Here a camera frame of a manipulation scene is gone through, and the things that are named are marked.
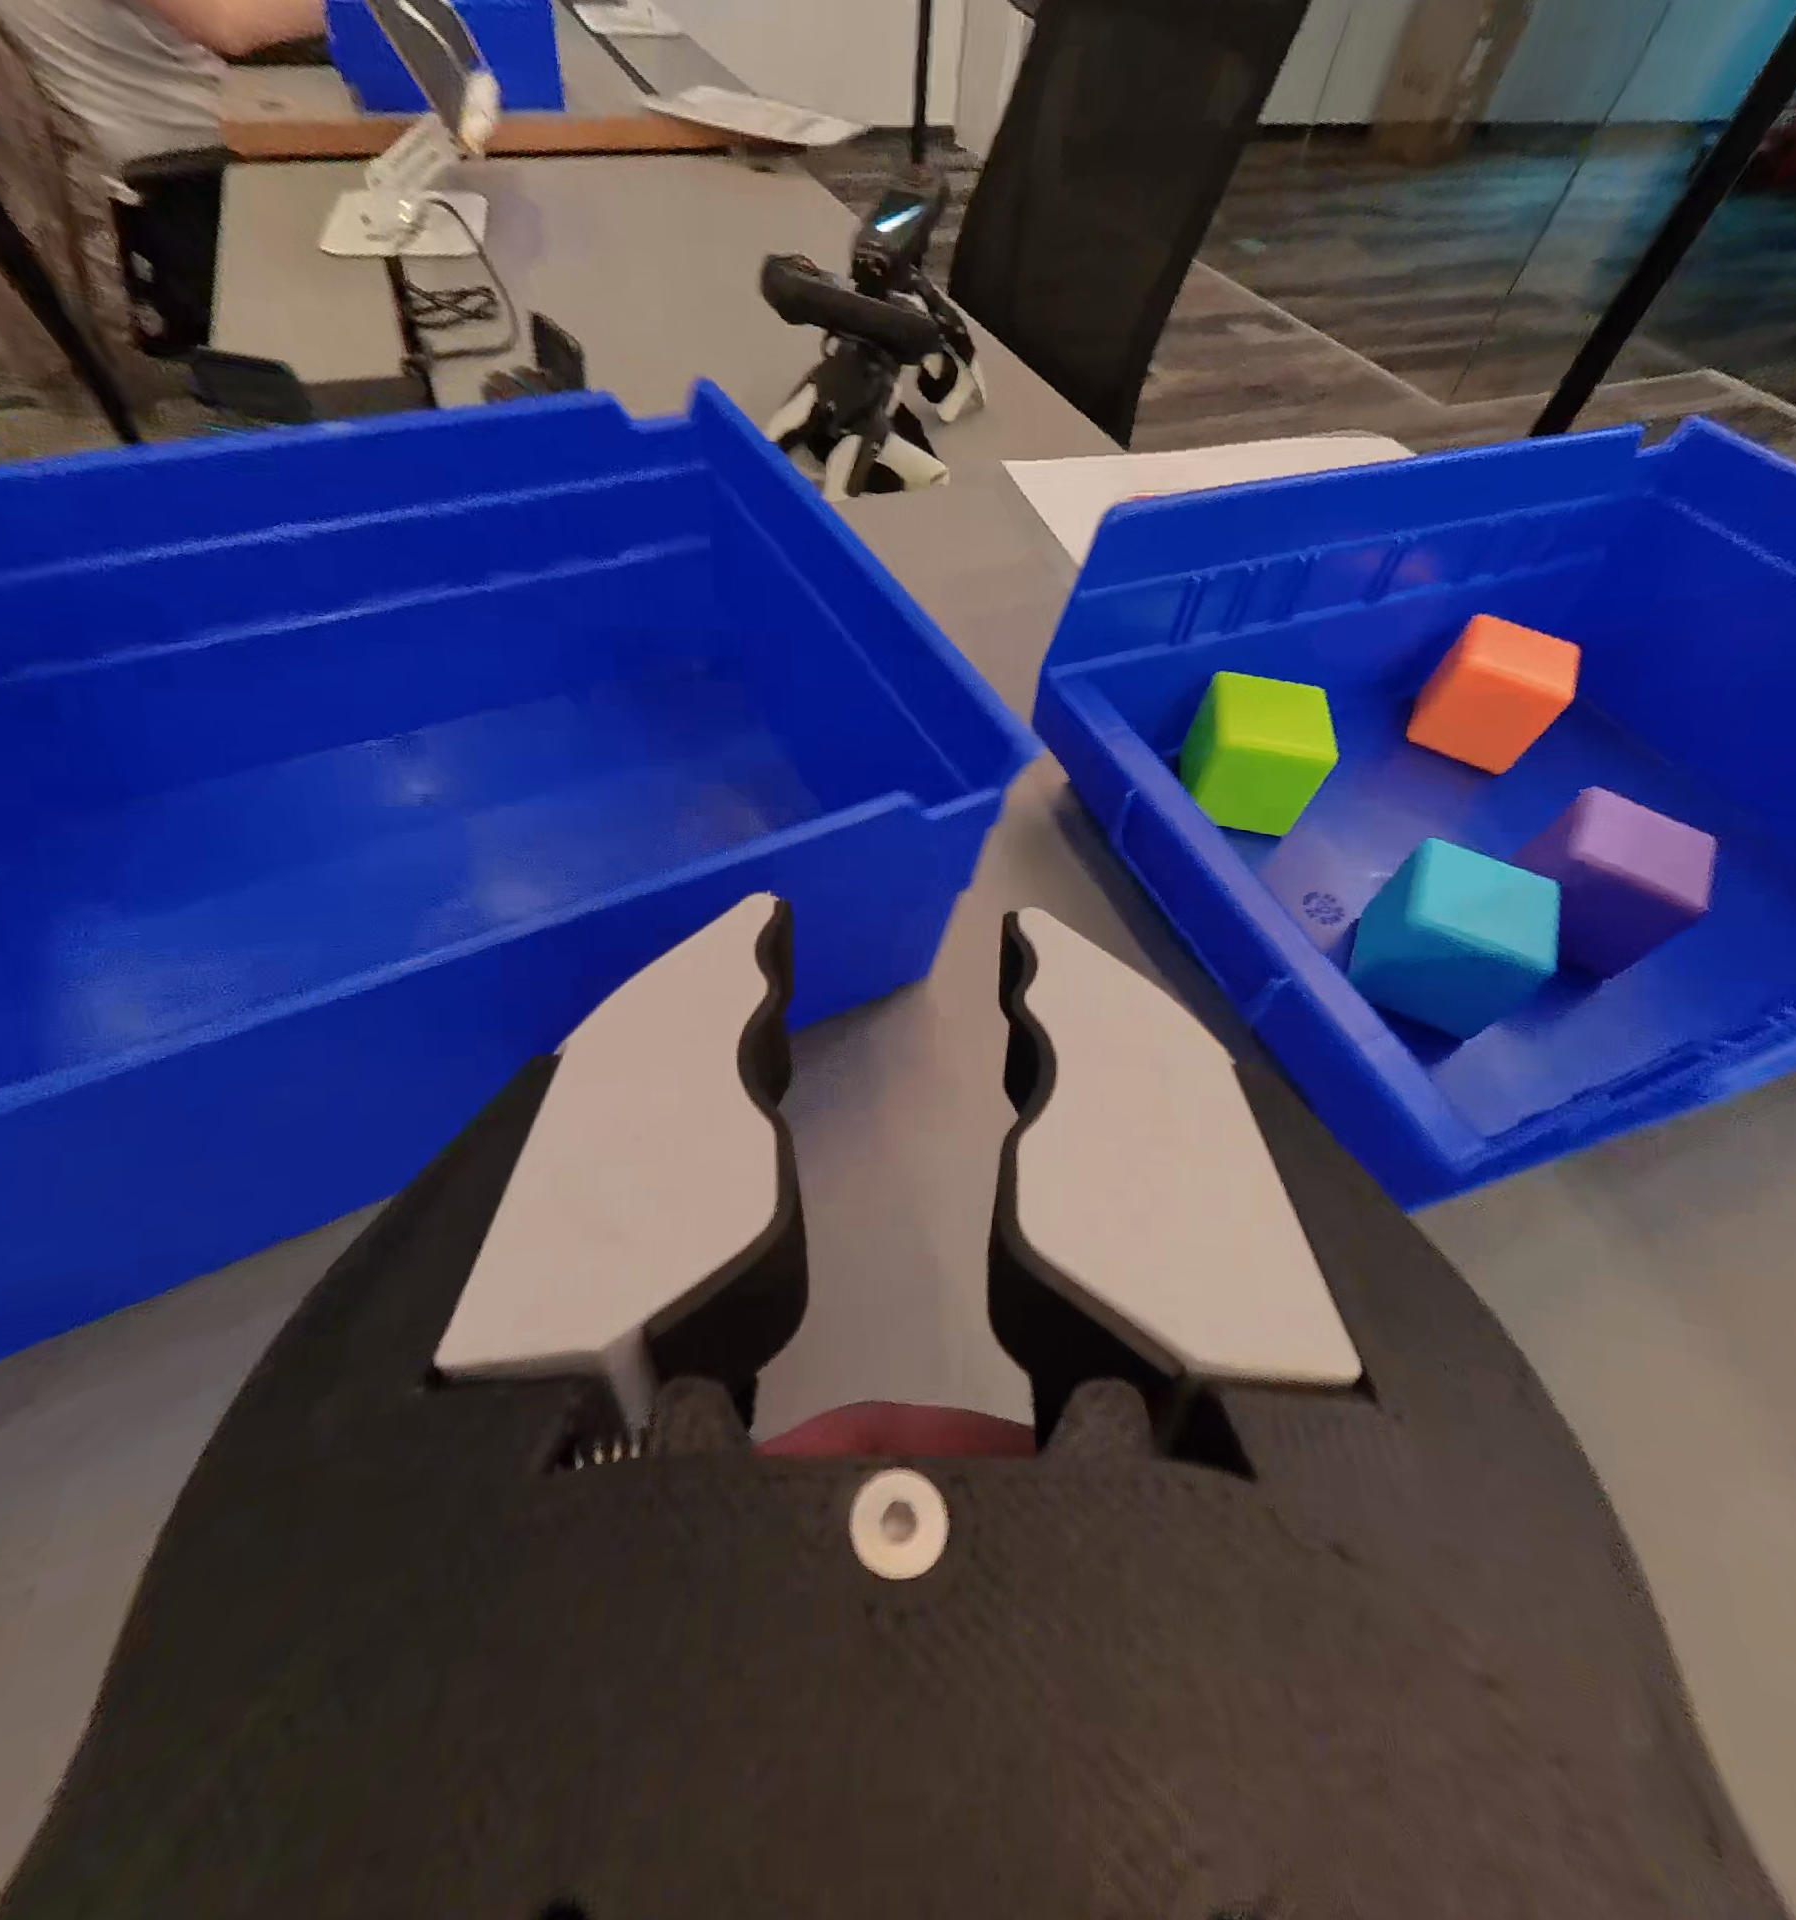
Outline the black mesh chair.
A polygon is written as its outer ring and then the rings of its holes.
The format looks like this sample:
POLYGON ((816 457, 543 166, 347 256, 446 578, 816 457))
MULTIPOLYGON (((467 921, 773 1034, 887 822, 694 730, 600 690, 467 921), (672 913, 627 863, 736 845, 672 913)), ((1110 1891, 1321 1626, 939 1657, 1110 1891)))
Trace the black mesh chair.
POLYGON ((1306 3, 1039 3, 948 299, 1128 447, 1306 3))

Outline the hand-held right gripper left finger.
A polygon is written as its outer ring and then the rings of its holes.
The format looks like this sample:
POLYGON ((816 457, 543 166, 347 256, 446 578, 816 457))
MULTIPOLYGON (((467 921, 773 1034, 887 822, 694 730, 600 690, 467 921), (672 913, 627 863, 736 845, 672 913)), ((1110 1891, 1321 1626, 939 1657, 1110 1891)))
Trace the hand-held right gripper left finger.
POLYGON ((669 1380, 716 1380, 752 1423, 807 1302, 788 998, 791 904, 749 894, 560 1042, 443 1380, 600 1380, 627 1426, 669 1380))

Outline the blue plastic bin with cubes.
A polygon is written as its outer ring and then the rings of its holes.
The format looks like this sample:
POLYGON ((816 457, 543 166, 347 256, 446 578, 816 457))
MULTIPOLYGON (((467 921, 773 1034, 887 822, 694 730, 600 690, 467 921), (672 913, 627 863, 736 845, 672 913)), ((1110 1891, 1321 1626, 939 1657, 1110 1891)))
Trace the blue plastic bin with cubes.
POLYGON ((1034 730, 1124 872, 1325 1126, 1428 1207, 1796 1074, 1796 465, 1705 421, 1425 453, 1103 517, 1034 730), (1506 773, 1406 740, 1473 615, 1576 641, 1571 706, 1506 773), (1216 672, 1321 687, 1338 761, 1282 837, 1176 757, 1216 672), (1716 901, 1620 977, 1452 1042, 1346 977, 1425 837, 1513 858, 1607 787, 1717 837, 1716 901))

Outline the teal cube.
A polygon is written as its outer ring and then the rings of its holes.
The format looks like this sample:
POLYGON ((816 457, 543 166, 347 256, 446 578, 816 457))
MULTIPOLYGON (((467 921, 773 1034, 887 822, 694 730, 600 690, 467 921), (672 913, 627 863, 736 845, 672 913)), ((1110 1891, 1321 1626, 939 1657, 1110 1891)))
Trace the teal cube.
POLYGON ((1385 1013, 1471 1042, 1553 982, 1561 913, 1558 881, 1425 837, 1365 904, 1346 974, 1385 1013))

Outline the white paper sheet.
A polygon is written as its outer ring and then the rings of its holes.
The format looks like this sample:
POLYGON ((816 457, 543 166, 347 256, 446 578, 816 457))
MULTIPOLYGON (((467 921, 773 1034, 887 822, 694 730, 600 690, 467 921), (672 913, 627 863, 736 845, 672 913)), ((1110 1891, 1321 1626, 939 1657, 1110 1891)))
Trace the white paper sheet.
POLYGON ((1364 430, 1333 436, 1292 436, 1248 444, 1207 444, 1188 450, 1064 457, 1004 463, 1004 475, 1042 517, 1046 530, 1080 559, 1100 518, 1124 505, 1216 493, 1318 472, 1401 463, 1412 447, 1364 430))
POLYGON ((869 131, 861 122, 716 83, 649 96, 646 110, 687 126, 721 131, 746 144, 776 144, 788 150, 836 150, 837 144, 869 131))

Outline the purple cube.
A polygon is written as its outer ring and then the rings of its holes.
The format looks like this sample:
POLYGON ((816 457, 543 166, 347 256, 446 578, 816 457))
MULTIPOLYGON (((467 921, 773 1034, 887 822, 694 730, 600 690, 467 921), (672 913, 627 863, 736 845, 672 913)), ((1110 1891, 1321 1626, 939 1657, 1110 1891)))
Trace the purple cube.
POLYGON ((1717 837, 1589 784, 1513 866, 1558 885, 1558 970, 1614 977, 1710 913, 1717 837))

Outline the blue box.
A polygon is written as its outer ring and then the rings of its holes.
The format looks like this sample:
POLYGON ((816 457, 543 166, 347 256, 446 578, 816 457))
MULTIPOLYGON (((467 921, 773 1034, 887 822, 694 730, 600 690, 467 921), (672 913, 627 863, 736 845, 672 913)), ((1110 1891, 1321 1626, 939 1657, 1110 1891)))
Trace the blue box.
MULTIPOLYGON (((560 110, 567 104, 555 49, 551 3, 417 3, 440 29, 463 29, 476 62, 496 77, 503 110, 560 110)), ((324 3, 335 73, 355 104, 376 116, 414 116, 426 108, 403 49, 438 52, 411 22, 411 3, 324 3)))

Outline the wood-edged table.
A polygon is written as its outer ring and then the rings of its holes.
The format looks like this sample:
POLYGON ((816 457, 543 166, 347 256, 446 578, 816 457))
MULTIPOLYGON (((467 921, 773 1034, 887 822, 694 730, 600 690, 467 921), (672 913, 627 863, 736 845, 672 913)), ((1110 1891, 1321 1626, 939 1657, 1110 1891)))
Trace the wood-edged table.
MULTIPOLYGON (((645 65, 593 37, 569 5, 551 5, 567 104, 509 113, 487 159, 742 155, 788 159, 793 144, 682 122, 654 108, 691 86, 736 90, 736 77, 687 37, 645 38, 645 65)), ((238 161, 364 161, 381 155, 408 116, 366 113, 335 65, 235 65, 220 83, 220 146, 238 161)))

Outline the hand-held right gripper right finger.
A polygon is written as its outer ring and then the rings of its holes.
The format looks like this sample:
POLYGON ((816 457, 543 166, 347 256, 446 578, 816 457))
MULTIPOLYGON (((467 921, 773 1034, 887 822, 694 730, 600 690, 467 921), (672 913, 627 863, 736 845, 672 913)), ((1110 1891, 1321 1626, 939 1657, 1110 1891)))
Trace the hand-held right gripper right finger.
POLYGON ((988 1319, 1039 1443, 1089 1383, 1128 1383, 1159 1450, 1206 1450, 1222 1386, 1356 1389, 1325 1283, 1233 1052, 1046 910, 1003 921, 1015 1122, 988 1319))

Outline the black pole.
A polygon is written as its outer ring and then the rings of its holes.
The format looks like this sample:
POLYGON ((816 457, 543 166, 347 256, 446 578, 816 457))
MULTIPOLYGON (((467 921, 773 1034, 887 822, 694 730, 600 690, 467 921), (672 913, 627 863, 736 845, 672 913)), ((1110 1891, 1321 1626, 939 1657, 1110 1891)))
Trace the black pole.
POLYGON ((1641 319, 1647 319, 1653 302, 1673 281, 1686 254, 1695 247, 1717 205, 1731 198, 1759 141, 1771 131, 1792 96, 1796 16, 1744 90, 1723 131, 1716 138, 1711 150, 1686 180, 1680 199, 1670 205, 1662 226, 1634 260, 1632 271, 1561 375, 1553 395, 1543 404, 1528 430, 1532 442, 1562 436, 1577 424, 1582 411, 1603 387, 1620 351, 1628 345, 1634 327, 1641 326, 1641 319))

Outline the orange cube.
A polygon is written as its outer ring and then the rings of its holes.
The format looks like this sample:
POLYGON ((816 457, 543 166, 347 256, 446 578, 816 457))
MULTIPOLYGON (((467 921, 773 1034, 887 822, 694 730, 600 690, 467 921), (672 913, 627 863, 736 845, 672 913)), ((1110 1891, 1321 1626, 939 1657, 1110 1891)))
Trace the orange cube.
POLYGON ((1576 641, 1473 615, 1413 702, 1406 740, 1482 775, 1506 775, 1571 706, 1576 641))

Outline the green cube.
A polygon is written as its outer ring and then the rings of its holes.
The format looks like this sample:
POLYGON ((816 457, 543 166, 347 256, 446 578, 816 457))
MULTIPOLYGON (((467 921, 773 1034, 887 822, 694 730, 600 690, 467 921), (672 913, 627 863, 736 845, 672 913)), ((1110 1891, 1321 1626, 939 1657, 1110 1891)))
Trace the green cube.
POLYGON ((1337 769, 1321 687, 1216 672, 1179 751, 1179 781, 1219 830, 1282 837, 1337 769))

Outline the brown cardboard box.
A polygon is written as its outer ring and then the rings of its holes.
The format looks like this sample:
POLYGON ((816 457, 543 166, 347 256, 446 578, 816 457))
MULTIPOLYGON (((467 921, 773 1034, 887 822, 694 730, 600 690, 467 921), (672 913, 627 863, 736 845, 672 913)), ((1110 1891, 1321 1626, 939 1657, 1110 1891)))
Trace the brown cardboard box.
POLYGON ((1431 166, 1468 153, 1532 3, 1413 3, 1377 96, 1370 150, 1431 166))

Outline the black device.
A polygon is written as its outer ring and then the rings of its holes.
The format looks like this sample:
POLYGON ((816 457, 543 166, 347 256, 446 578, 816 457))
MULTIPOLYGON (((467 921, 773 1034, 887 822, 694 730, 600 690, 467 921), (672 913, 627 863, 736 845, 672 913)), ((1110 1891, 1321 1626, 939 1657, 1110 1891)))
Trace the black device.
POLYGON ((259 427, 300 427, 320 421, 308 386, 284 360, 197 348, 191 351, 184 372, 191 396, 214 415, 259 427))

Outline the white phone stand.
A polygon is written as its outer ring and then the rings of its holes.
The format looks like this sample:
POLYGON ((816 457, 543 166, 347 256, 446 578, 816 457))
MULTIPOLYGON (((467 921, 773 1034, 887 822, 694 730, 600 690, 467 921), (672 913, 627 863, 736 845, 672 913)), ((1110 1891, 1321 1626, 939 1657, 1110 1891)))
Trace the white phone stand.
POLYGON ((329 256, 467 260, 487 240, 487 198, 451 190, 460 161, 482 159, 500 86, 454 3, 370 3, 388 49, 421 92, 421 113, 366 161, 320 237, 329 256))

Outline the brown cloth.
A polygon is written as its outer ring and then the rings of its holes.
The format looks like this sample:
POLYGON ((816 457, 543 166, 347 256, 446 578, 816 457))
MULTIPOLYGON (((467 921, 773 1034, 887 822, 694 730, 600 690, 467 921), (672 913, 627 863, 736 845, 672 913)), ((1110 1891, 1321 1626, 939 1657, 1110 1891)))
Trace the brown cloth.
POLYGON ((3 25, 0 271, 114 438, 141 444, 147 360, 105 164, 3 25))

